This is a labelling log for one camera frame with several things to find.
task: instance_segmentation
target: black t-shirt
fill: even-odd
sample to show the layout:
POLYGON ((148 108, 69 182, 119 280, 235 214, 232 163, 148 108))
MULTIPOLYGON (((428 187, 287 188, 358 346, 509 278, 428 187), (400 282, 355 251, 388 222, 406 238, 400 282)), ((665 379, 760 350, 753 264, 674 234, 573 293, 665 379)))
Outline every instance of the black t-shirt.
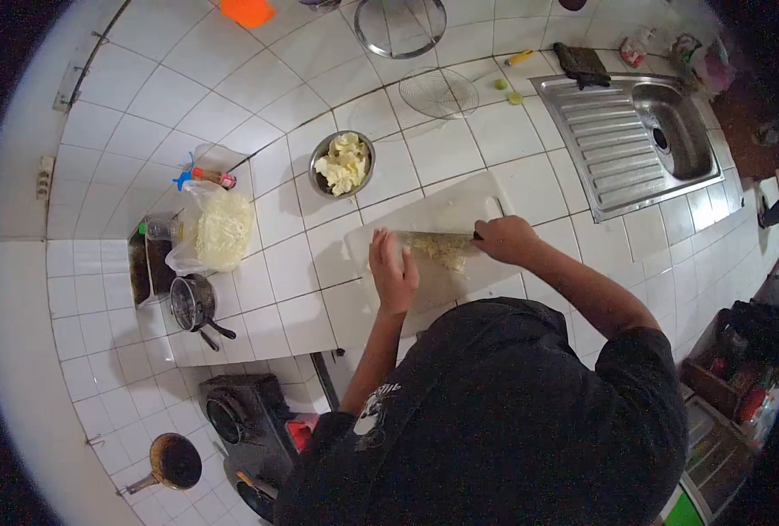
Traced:
POLYGON ((660 331, 607 342, 590 371, 555 310, 504 298, 460 306, 388 376, 381 403, 370 398, 359 418, 321 417, 279 493, 276 523, 651 522, 684 467, 677 387, 660 331), (422 364, 434 358, 440 372, 427 377, 422 364), (398 421, 381 414, 394 411, 391 391, 410 385, 425 394, 392 424, 395 440, 384 444, 381 430, 376 441, 384 420, 398 421), (370 486, 348 463, 377 446, 386 451, 370 486), (353 521, 359 503, 366 511, 353 521))

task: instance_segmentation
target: stainless steel bowl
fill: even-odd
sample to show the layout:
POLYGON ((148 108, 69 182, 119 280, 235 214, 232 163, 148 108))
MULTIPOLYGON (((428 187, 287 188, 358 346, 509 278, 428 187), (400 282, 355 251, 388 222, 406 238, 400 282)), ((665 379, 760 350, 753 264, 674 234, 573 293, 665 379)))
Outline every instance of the stainless steel bowl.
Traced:
POLYGON ((314 187, 314 190, 319 195, 322 195, 328 199, 348 199, 355 195, 357 192, 361 190, 366 184, 369 182, 369 180, 372 178, 372 172, 373 168, 375 166, 375 147, 372 145, 372 142, 362 133, 358 131, 353 130, 341 130, 341 131, 335 131, 322 141, 320 141, 320 144, 314 148, 314 153, 311 155, 311 164, 308 165, 308 177, 311 180, 311 185, 314 187), (366 148, 369 150, 369 159, 366 163, 366 176, 363 177, 363 182, 358 185, 357 188, 354 188, 351 192, 347 192, 346 194, 341 195, 333 195, 332 190, 328 188, 328 181, 326 180, 326 176, 316 172, 314 170, 314 163, 316 161, 328 154, 328 148, 331 145, 332 139, 334 137, 337 137, 339 135, 342 135, 344 133, 353 133, 360 137, 360 140, 363 141, 366 144, 366 148))

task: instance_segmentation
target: plastic packet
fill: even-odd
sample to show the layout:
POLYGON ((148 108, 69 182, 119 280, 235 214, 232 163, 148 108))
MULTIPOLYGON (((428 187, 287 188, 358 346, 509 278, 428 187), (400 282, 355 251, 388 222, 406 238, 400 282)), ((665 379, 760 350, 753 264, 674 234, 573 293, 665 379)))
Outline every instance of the plastic packet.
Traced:
POLYGON ((247 252, 255 211, 249 200, 209 181, 187 181, 191 196, 184 212, 184 235, 165 258, 167 266, 185 276, 216 270, 229 272, 247 252))

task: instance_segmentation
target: white cutting board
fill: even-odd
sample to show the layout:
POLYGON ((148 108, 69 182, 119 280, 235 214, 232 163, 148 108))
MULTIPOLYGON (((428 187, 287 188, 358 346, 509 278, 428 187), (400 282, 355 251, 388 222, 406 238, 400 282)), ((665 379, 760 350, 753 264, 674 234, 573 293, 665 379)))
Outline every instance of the white cutting board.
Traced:
MULTIPOLYGON (((511 216, 509 199, 497 183, 494 174, 485 172, 428 195, 388 215, 361 226, 345 236, 346 247, 363 279, 369 305, 376 312, 380 305, 378 292, 369 271, 369 243, 376 228, 395 231, 474 232, 476 220, 493 220, 511 216)), ((469 247, 462 273, 456 273, 434 263, 426 256, 416 258, 419 290, 412 311, 425 312, 433 307, 458 300, 503 279, 518 274, 521 269, 495 261, 477 248, 469 247)))

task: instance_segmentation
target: knife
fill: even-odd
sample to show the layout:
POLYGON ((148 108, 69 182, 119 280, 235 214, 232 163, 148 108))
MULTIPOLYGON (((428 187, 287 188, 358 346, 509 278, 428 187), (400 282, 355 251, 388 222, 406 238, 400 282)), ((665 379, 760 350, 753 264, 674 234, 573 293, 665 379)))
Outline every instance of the knife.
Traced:
POLYGON ((399 235, 399 237, 429 237, 432 239, 445 241, 447 243, 450 242, 470 242, 472 239, 483 239, 483 237, 480 237, 480 235, 477 233, 477 231, 474 231, 472 234, 459 234, 457 232, 418 232, 418 231, 407 231, 407 230, 399 230, 395 232, 399 235))

